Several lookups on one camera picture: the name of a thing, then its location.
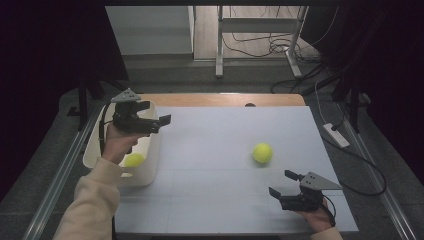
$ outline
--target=sweatshirt cuff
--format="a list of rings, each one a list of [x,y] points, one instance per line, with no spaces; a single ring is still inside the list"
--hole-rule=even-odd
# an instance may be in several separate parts
[[[311,240],[323,240],[323,239],[342,240],[343,238],[336,227],[332,227],[322,232],[315,233],[311,236]]]
[[[87,175],[87,178],[105,184],[118,184],[123,172],[120,166],[98,157],[96,165]]]

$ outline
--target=wooden floor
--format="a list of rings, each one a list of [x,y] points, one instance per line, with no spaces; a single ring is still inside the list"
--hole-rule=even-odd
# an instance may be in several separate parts
[[[224,18],[296,18],[299,7],[292,6],[225,6]],[[194,36],[194,58],[214,59],[218,42],[218,8],[217,6],[196,7],[195,36]],[[282,34],[266,33],[224,33],[224,41],[228,47],[247,52],[251,55],[261,56],[269,53],[270,41],[276,44],[290,44],[292,35],[280,36]],[[252,38],[264,38],[252,41],[237,41]],[[299,39],[301,54],[304,57],[315,57],[318,52],[309,44]],[[245,53],[230,50],[224,45],[224,58],[255,58]],[[285,58],[283,52],[272,53],[265,58]]]

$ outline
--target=hand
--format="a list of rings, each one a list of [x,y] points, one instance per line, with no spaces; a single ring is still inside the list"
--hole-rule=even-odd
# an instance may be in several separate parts
[[[323,199],[322,204],[325,207],[328,207],[327,200],[325,198]],[[295,212],[300,214],[302,217],[304,217],[305,220],[308,222],[309,226],[316,233],[332,228],[330,223],[330,218],[328,217],[327,213],[325,213],[324,210],[322,210],[321,208],[318,208],[318,210],[313,212],[300,212],[300,211],[295,211]]]
[[[147,136],[149,135],[121,132],[111,123],[107,126],[106,142],[102,158],[119,164],[128,150],[130,150],[132,146],[137,145],[138,139]]]

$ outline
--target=white wall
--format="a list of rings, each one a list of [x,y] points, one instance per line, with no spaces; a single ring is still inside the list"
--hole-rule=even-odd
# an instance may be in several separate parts
[[[122,55],[193,52],[193,7],[106,7]]]

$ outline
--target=tennis ball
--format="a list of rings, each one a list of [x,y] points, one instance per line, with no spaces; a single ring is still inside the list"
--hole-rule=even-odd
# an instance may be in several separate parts
[[[272,158],[272,148],[267,143],[259,143],[253,148],[253,158],[259,163],[267,163]]]
[[[131,153],[124,160],[124,167],[137,167],[144,162],[144,156],[140,153]]]

